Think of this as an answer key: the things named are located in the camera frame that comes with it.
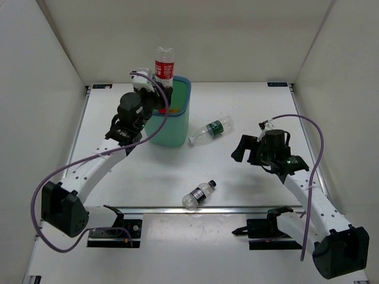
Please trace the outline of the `orange juice bottle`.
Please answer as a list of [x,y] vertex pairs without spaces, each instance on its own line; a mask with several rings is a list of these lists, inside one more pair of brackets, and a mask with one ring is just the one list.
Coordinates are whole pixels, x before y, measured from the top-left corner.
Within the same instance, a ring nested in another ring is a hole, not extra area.
[[177,114],[179,111],[179,109],[169,109],[170,114]]

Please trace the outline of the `red label water bottle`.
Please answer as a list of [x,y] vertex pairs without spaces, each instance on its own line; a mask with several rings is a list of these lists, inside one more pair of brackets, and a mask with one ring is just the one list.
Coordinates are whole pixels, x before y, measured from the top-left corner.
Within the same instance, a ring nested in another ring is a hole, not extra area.
[[170,47],[159,46],[155,55],[155,80],[159,85],[174,84],[175,51]]

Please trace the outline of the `green label clear bottle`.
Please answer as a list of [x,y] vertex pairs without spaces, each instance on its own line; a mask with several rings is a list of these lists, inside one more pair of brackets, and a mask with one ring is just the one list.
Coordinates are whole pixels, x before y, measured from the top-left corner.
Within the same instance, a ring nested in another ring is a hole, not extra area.
[[233,131],[234,121],[230,116],[215,120],[188,137],[190,146],[204,146]]

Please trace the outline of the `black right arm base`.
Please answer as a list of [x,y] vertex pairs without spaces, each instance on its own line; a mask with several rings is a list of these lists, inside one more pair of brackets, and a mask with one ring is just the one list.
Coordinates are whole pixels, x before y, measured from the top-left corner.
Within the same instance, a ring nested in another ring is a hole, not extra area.
[[234,236],[248,236],[249,250],[300,250],[299,245],[288,234],[278,229],[277,219],[284,213],[293,213],[289,206],[269,209],[266,218],[248,218],[246,226],[232,231]]

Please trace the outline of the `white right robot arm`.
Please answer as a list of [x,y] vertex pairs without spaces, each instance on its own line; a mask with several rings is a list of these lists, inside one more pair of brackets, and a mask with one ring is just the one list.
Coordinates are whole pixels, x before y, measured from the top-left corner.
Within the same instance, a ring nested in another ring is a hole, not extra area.
[[367,266],[370,237],[364,227],[354,227],[311,181],[309,166],[291,154],[290,134],[268,130],[262,137],[243,135],[231,157],[241,162],[249,151],[248,163],[278,176],[296,197],[310,221],[289,206],[267,212],[259,232],[278,237],[286,234],[311,254],[317,271],[325,278],[347,275]]

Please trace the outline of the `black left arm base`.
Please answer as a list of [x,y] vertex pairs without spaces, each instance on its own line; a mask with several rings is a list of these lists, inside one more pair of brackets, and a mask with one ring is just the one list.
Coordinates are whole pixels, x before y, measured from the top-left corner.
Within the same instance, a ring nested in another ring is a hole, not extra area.
[[89,207],[88,211],[88,247],[114,249],[140,247],[143,224],[141,214],[126,214],[109,205]]

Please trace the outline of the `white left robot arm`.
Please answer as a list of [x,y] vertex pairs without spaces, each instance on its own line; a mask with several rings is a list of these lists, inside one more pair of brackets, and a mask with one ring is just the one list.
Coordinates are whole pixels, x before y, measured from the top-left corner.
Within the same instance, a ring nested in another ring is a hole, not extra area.
[[72,173],[57,183],[47,182],[42,188],[41,217],[69,237],[76,237],[92,220],[84,203],[100,180],[135,148],[142,139],[142,129],[154,110],[170,106],[172,87],[134,88],[120,98],[117,113],[109,131],[96,149],[95,158],[82,162]]

